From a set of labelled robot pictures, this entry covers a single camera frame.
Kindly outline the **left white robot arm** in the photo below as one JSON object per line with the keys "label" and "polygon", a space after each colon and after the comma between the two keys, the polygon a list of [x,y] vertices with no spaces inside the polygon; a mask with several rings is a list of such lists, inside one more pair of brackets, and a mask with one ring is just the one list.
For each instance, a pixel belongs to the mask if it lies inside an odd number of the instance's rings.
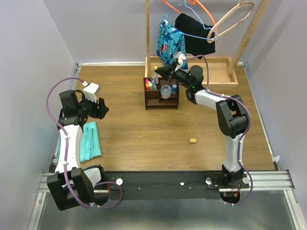
{"label": "left white robot arm", "polygon": [[103,98],[94,102],[81,92],[82,98],[78,100],[77,93],[78,90],[68,90],[59,94],[60,155],[55,173],[47,177],[47,187],[60,211],[95,201],[106,202],[106,198],[94,194],[94,188],[102,189],[106,185],[106,173],[101,165],[81,168],[81,140],[87,119],[103,119],[109,108]]}

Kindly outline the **small brown eraser block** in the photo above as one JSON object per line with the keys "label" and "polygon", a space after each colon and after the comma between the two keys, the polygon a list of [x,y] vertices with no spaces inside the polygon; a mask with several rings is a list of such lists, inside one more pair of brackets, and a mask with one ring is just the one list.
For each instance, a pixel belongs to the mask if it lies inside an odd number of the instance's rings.
{"label": "small brown eraser block", "polygon": [[190,139],[189,139],[189,142],[190,142],[190,143],[197,143],[197,139],[196,139],[196,138],[190,138]]}

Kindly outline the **blue cylindrical pin container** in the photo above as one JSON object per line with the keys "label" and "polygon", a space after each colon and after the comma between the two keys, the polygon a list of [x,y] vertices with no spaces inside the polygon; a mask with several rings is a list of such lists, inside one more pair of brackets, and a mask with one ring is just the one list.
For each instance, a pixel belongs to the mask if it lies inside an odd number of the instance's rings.
{"label": "blue cylindrical pin container", "polygon": [[177,85],[176,84],[172,84],[171,89],[172,89],[171,94],[175,95],[177,93]]}

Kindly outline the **yellow capped marker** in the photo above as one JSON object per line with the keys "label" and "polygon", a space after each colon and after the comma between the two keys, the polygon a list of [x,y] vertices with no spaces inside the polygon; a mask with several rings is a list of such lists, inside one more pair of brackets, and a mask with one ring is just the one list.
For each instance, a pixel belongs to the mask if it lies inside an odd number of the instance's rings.
{"label": "yellow capped marker", "polygon": [[155,72],[155,83],[156,85],[159,84],[159,77],[158,77],[158,73],[156,73],[156,70],[158,69],[157,66],[154,67],[154,72]]}

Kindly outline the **clear round pin container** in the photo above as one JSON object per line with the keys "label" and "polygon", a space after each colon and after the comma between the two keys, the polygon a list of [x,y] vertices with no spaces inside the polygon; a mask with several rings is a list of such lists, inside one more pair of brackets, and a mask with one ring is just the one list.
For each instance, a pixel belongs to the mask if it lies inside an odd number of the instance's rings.
{"label": "clear round pin container", "polygon": [[170,85],[163,85],[160,87],[160,93],[161,93],[161,98],[162,99],[169,99],[171,97],[171,86]]}

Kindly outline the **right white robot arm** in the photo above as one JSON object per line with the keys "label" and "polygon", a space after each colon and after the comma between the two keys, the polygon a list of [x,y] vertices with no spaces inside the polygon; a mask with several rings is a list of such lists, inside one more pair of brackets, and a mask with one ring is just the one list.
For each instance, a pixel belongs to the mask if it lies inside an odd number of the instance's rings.
{"label": "right white robot arm", "polygon": [[203,69],[194,65],[188,72],[176,69],[176,64],[154,70],[167,81],[175,80],[186,88],[187,99],[216,111],[218,126],[226,138],[226,157],[218,179],[230,188],[243,178],[243,142],[250,129],[250,114],[239,95],[225,96],[203,87]]}

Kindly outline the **purple capped marker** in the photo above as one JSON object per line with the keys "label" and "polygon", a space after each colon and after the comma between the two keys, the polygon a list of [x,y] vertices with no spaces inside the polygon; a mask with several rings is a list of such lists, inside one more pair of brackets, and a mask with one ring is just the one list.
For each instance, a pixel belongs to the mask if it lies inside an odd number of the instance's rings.
{"label": "purple capped marker", "polygon": [[152,85],[153,85],[153,89],[154,89],[154,90],[157,90],[155,78],[152,79]]}

